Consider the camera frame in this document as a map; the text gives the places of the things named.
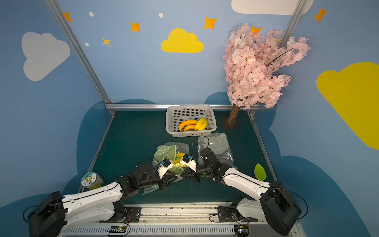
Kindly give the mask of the clear zip-top bag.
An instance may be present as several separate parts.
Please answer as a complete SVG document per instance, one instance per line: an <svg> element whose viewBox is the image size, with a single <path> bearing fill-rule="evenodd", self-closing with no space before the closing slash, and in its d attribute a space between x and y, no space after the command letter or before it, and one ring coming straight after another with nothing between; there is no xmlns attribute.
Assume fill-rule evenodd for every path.
<svg viewBox="0 0 379 237"><path fill-rule="evenodd" d="M197 150L198 150L198 163L200 165L204 164L200 151L203 149L209 148L213 151L216 158L220 163L225 163L231 166L234 166L234 158L231 152L231 148L228 142L227 135L225 133L210 133L205 136L199 136L197 140Z"/></svg>

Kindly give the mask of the green printed zip-top bag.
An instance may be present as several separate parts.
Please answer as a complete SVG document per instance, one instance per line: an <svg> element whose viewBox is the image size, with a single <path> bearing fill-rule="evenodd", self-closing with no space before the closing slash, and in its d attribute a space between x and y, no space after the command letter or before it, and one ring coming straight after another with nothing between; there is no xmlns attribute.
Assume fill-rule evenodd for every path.
<svg viewBox="0 0 379 237"><path fill-rule="evenodd" d="M164 159L169 159L173 162L179 153L188 154L189 148L190 146L185 143L167 142L164 145L160 145L157 147L157 151L154 154L154 159L156 159L158 162L161 162ZM180 181L182 179L180 177L180 174L185 169L179 167L172 167L171 169L169 169L170 172L178 176L178 179L175 182Z"/></svg>

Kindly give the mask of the orange banana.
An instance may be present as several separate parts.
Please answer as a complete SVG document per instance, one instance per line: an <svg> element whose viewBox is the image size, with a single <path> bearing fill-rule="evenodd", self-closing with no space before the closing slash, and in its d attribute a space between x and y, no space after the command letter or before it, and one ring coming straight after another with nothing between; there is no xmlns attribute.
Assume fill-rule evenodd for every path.
<svg viewBox="0 0 379 237"><path fill-rule="evenodd" d="M180 125L179 125L179 130L180 131L184 131L184 128L187 126L187 125L191 125L191 124L195 124L196 125L197 123L197 120L187 120L187 121L184 121L182 122Z"/></svg>
<svg viewBox="0 0 379 237"><path fill-rule="evenodd" d="M190 131L190 130L195 130L195 124L187 125L184 128L184 131Z"/></svg>

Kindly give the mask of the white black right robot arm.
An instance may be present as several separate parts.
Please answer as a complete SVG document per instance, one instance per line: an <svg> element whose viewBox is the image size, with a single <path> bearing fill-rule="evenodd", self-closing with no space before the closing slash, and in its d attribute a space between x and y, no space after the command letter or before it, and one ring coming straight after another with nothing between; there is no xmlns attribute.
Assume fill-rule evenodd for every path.
<svg viewBox="0 0 379 237"><path fill-rule="evenodd" d="M240 190L253 198L243 198L236 204L236 210L243 218L255 218L268 225L282 236L287 236L302 213L300 206L282 183L268 183L252 178L233 166L221 163L209 148L200 152L203 164L197 165L191 155L185 154L180 163L187 168L182 178L198 183L200 177L209 177L217 183Z"/></svg>

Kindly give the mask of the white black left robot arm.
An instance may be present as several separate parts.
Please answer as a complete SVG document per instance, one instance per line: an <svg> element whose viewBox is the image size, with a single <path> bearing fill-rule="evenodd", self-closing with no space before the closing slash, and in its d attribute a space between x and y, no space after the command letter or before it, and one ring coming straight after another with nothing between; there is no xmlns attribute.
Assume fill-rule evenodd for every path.
<svg viewBox="0 0 379 237"><path fill-rule="evenodd" d="M51 193L28 214L29 235L58 237L66 230L88 223L127 220L125 199L138 194L141 188L153 185L165 188L177 178L170 171L160 176L152 164L145 163L95 190L64 196L60 192Z"/></svg>

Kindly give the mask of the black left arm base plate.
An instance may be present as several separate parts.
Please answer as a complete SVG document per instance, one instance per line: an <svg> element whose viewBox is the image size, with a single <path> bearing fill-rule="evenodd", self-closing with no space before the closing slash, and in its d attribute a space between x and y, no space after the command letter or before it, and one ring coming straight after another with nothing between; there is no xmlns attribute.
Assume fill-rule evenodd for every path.
<svg viewBox="0 0 379 237"><path fill-rule="evenodd" d="M100 222L124 222L124 223L138 223L141 217L142 207L126 206L122 210L118 210L115 214L106 221Z"/></svg>

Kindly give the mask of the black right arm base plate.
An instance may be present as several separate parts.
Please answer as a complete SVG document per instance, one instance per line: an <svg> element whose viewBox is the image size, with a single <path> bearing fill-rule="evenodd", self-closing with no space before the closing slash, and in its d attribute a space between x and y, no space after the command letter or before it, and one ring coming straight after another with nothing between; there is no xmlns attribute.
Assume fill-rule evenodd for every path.
<svg viewBox="0 0 379 237"><path fill-rule="evenodd" d="M218 206L217 214L219 222L258 222L256 218L247 218L243 217L240 212L237 210L236 205L231 206Z"/></svg>

